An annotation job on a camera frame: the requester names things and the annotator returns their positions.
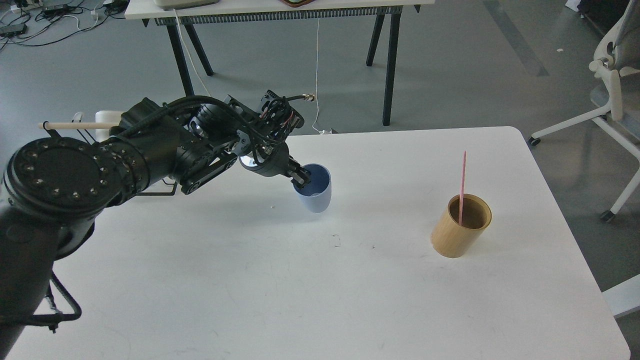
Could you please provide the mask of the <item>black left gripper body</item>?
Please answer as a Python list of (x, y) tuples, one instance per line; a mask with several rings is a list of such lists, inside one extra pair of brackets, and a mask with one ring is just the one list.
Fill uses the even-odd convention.
[(276, 146), (271, 153), (262, 155), (255, 150), (238, 159), (244, 169), (263, 177), (282, 175), (292, 178), (296, 170), (296, 162), (290, 157), (290, 149), (286, 143)]

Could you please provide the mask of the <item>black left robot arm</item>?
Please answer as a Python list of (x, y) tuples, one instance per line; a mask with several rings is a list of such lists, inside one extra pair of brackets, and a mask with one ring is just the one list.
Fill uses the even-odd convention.
[(48, 137), (19, 148), (1, 182), (1, 357), (26, 326), (54, 331), (82, 315), (53, 265), (91, 237), (104, 209), (164, 178), (191, 194), (240, 158), (247, 170), (306, 188), (311, 173), (286, 144), (304, 125), (290, 102), (272, 91), (255, 111), (231, 96), (190, 95), (162, 105), (144, 98), (121, 114), (103, 141), (50, 129)]

